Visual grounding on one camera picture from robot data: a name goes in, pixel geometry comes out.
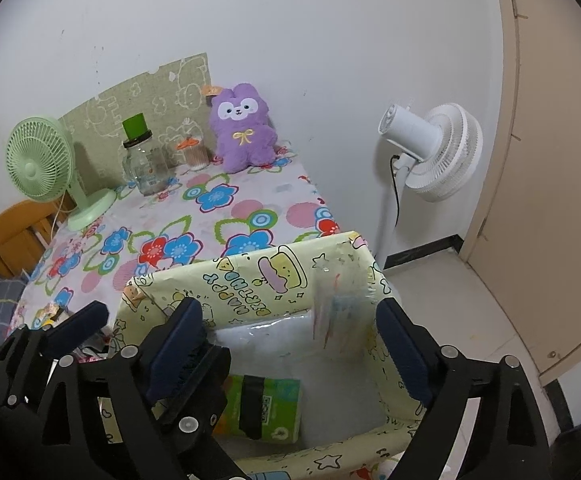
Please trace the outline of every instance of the stuffed animal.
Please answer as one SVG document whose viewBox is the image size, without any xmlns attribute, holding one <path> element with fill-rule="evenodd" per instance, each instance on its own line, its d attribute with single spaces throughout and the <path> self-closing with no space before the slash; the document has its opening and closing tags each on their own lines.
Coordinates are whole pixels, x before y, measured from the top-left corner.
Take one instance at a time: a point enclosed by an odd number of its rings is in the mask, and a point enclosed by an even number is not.
<svg viewBox="0 0 581 480">
<path fill-rule="evenodd" d="M 277 133 L 268 125 L 268 105 L 253 85 L 224 88 L 213 97 L 209 123 L 217 136 L 216 155 L 224 159 L 227 173 L 275 161 Z"/>
</svg>

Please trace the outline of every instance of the wooden chair back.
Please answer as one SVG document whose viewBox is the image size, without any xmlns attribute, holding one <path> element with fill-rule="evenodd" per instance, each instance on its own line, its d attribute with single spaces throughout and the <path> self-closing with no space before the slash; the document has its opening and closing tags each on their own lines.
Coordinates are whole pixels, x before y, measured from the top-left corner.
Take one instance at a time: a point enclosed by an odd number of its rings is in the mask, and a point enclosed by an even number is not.
<svg viewBox="0 0 581 480">
<path fill-rule="evenodd" d="M 64 200 L 62 208 L 68 208 Z M 0 277 L 12 278 L 22 270 L 29 274 L 41 259 L 46 247 L 40 238 L 49 244 L 53 219 L 63 222 L 67 213 L 59 212 L 57 202 L 32 202 L 24 200 L 8 208 L 0 215 Z"/>
</svg>

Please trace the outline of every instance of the yellow bow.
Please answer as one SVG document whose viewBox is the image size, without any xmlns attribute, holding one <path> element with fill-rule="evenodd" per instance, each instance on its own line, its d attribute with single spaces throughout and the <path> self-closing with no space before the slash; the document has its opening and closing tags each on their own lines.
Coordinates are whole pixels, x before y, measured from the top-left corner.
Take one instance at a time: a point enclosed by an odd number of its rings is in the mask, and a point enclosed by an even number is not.
<svg viewBox="0 0 581 480">
<path fill-rule="evenodd" d="M 244 144 L 245 142 L 247 142 L 248 144 L 251 144 L 251 140 L 248 139 L 247 136 L 251 136 L 254 134 L 254 131 L 251 130 L 250 128 L 248 128 L 245 132 L 235 132 L 233 134 L 233 139 L 241 139 L 239 141 L 239 145 L 241 146 L 242 144 Z"/>
</svg>

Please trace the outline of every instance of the black strap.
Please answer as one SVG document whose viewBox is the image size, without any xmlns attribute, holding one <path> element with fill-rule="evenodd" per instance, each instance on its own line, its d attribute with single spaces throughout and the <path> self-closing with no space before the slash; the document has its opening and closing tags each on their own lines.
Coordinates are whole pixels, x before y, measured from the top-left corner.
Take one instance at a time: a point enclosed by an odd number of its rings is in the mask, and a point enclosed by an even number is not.
<svg viewBox="0 0 581 480">
<path fill-rule="evenodd" d="M 259 440 L 262 437 L 263 396 L 264 378 L 245 375 L 239 405 L 239 429 L 253 440 Z"/>
</svg>

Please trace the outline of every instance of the plush toy eye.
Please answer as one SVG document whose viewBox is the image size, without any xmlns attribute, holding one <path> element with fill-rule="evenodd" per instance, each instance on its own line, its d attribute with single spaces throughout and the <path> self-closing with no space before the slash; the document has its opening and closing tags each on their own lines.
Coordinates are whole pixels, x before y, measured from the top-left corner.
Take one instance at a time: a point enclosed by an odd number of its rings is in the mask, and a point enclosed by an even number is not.
<svg viewBox="0 0 581 480">
<path fill-rule="evenodd" d="M 228 101 L 224 101 L 217 108 L 217 115 L 220 119 L 228 119 L 233 112 L 233 104 Z"/>
<path fill-rule="evenodd" d="M 257 101 L 255 101 L 252 97 L 242 99 L 241 105 L 242 108 L 247 110 L 249 114 L 254 114 L 258 108 Z"/>
</svg>

